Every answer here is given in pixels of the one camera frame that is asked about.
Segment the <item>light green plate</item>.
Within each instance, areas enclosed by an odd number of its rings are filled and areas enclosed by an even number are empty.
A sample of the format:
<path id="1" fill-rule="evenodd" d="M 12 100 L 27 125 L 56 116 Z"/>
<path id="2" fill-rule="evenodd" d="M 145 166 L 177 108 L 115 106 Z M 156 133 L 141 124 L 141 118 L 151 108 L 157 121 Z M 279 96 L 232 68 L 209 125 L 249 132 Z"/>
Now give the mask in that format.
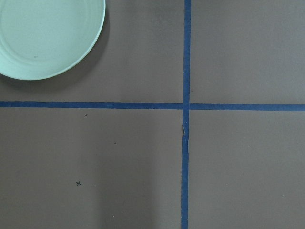
<path id="1" fill-rule="evenodd" d="M 102 31 L 103 0 L 3 0 L 0 73 L 42 80 L 66 72 L 92 50 Z"/>

